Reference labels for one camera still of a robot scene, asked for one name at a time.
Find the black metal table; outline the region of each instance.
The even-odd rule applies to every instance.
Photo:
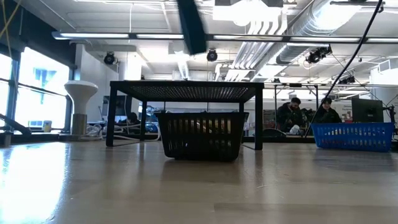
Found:
[[[199,82],[199,81],[112,81],[109,99],[108,128],[106,145],[114,146],[114,124],[116,96],[121,91],[142,101],[142,111],[147,102],[195,102],[195,103],[239,103],[239,112],[244,111],[244,103],[255,99],[255,149],[262,150],[262,90],[263,83],[243,82]],[[141,118],[141,137],[145,138],[146,117]]]

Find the blue plastic basket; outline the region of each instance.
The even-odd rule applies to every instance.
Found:
[[[393,123],[312,124],[317,147],[388,152]]]

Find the black plastic basket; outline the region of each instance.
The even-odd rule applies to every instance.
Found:
[[[164,153],[176,159],[233,161],[249,113],[157,113]]]

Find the basket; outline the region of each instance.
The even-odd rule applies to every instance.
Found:
[[[249,113],[157,113],[164,153],[176,159],[233,161]]]
[[[317,147],[388,152],[394,123],[311,124]]]

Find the mesh tabletop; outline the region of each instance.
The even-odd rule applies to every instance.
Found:
[[[244,103],[263,83],[199,81],[115,81],[111,87],[141,101]]]

